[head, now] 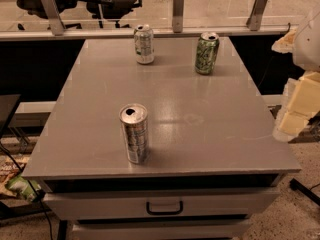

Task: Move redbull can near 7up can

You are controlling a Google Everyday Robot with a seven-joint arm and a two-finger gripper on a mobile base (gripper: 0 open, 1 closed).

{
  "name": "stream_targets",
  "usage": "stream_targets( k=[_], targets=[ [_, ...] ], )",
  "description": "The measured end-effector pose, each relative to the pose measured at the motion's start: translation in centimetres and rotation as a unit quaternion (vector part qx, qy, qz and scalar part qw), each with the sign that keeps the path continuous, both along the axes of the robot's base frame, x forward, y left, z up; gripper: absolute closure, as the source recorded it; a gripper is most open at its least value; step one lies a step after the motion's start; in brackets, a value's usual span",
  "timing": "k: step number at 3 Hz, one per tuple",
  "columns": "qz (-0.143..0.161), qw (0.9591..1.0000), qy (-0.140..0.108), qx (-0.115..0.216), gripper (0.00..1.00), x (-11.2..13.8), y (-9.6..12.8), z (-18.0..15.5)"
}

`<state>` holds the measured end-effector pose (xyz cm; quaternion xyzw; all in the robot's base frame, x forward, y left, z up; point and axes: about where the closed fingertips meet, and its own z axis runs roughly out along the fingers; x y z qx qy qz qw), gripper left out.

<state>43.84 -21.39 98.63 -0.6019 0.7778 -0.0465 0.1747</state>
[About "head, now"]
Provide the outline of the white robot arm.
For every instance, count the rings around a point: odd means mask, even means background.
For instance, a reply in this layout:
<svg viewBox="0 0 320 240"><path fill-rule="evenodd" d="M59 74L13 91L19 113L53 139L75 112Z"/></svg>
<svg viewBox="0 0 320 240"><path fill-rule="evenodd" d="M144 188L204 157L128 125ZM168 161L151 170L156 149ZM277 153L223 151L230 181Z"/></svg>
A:
<svg viewBox="0 0 320 240"><path fill-rule="evenodd" d="M304 70L284 86L273 137L282 142L296 138L320 112L320 6L313 8L296 29L273 45L278 53L291 53L293 64Z"/></svg>

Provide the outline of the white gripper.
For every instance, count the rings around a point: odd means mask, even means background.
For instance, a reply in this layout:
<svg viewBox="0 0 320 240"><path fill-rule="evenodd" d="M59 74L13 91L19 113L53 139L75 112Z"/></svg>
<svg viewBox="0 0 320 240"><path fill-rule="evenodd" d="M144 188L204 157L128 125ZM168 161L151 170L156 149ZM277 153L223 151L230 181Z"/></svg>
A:
<svg viewBox="0 0 320 240"><path fill-rule="evenodd" d="M295 29L290 30L275 41L271 49L282 54L291 53L295 34ZM281 142L289 142L296 138L309 123L307 118L314 117L320 111L319 72L308 71L298 79L289 100L288 110L296 114L280 110L273 129L273 137Z"/></svg>

